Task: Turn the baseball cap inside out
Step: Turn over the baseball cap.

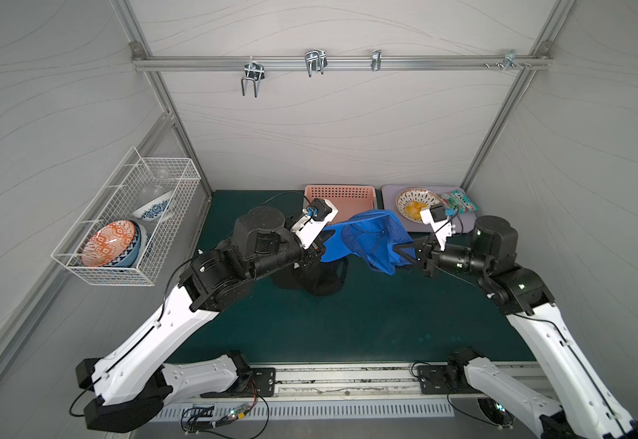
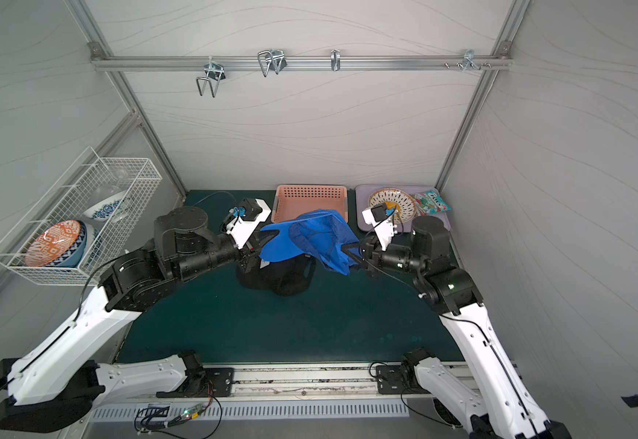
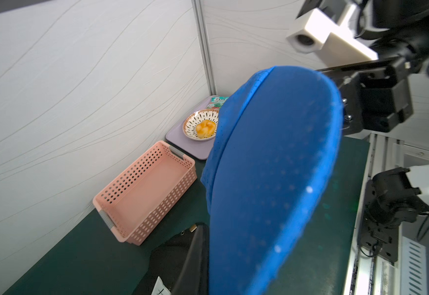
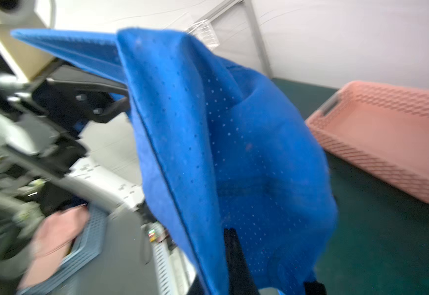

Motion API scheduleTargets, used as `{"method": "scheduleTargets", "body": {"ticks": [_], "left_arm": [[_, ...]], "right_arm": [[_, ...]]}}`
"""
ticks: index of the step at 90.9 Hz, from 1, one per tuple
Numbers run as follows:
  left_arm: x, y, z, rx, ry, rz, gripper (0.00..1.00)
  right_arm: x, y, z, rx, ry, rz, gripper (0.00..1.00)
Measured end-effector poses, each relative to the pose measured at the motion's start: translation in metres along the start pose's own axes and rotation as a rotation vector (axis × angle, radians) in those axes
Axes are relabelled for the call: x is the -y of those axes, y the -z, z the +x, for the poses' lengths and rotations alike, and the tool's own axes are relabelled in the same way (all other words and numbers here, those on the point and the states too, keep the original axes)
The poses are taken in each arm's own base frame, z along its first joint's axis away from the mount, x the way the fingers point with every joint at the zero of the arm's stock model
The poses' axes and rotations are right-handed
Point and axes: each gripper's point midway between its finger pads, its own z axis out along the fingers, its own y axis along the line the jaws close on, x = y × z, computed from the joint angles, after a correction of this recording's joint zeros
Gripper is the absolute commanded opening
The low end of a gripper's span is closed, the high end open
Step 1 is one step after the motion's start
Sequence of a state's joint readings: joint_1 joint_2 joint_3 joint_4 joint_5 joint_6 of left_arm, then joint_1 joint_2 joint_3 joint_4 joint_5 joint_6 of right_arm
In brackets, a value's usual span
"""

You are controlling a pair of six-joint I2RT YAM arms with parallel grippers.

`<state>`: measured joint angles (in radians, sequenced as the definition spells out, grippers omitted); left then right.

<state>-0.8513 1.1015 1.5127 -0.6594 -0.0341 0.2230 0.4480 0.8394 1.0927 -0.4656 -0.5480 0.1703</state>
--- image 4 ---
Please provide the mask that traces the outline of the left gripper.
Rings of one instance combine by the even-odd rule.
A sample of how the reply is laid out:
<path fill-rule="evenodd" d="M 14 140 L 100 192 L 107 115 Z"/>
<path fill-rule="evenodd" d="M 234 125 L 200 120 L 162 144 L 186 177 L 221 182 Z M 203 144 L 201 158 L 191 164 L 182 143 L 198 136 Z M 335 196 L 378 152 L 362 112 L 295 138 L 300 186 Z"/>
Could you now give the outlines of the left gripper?
<path fill-rule="evenodd" d="M 83 146 L 79 134 L 88 122 L 83 115 L 105 124 L 130 110 L 126 85 L 66 62 L 52 62 L 30 82 L 1 71 L 0 98 L 5 117 L 17 122 L 25 113 L 35 115 L 79 148 Z"/>

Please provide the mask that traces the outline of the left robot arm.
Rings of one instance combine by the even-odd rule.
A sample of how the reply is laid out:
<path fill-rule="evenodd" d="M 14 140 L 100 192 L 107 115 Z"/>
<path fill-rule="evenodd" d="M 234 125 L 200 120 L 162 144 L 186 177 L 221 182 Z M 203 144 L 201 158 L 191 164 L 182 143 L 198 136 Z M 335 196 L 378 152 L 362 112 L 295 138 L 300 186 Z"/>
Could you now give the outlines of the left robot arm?
<path fill-rule="evenodd" d="M 125 85 L 60 61 L 29 82 L 0 69 L 0 262 L 58 210 L 138 209 L 129 109 Z"/>

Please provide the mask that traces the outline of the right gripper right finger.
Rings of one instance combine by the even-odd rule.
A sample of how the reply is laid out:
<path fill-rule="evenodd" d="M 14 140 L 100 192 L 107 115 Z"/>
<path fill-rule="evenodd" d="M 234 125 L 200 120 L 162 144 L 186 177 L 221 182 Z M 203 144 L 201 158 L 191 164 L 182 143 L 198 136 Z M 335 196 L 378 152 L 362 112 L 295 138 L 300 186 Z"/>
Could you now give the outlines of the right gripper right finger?
<path fill-rule="evenodd" d="M 326 287 L 318 281 L 304 283 L 305 295 L 327 295 Z"/>

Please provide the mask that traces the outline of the blue baseball cap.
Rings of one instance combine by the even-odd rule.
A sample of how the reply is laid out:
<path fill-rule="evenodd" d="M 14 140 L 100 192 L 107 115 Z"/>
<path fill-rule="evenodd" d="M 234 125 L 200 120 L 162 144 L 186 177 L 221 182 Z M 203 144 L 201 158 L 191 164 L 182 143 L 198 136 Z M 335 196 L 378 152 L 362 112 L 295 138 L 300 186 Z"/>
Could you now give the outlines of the blue baseball cap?
<path fill-rule="evenodd" d="M 269 78 L 180 31 L 12 35 L 127 86 L 145 200 L 206 294 L 229 292 L 230 228 L 257 288 L 305 294 L 338 210 L 322 148 Z"/>

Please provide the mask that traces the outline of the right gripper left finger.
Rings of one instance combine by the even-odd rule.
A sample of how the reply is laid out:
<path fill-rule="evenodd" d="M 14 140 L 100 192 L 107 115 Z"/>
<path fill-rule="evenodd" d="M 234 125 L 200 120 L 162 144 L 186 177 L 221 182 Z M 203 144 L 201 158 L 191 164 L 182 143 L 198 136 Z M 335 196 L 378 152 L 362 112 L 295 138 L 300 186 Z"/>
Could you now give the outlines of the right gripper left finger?
<path fill-rule="evenodd" d="M 224 229 L 225 256 L 229 271 L 230 295 L 260 295 L 234 228 Z"/>

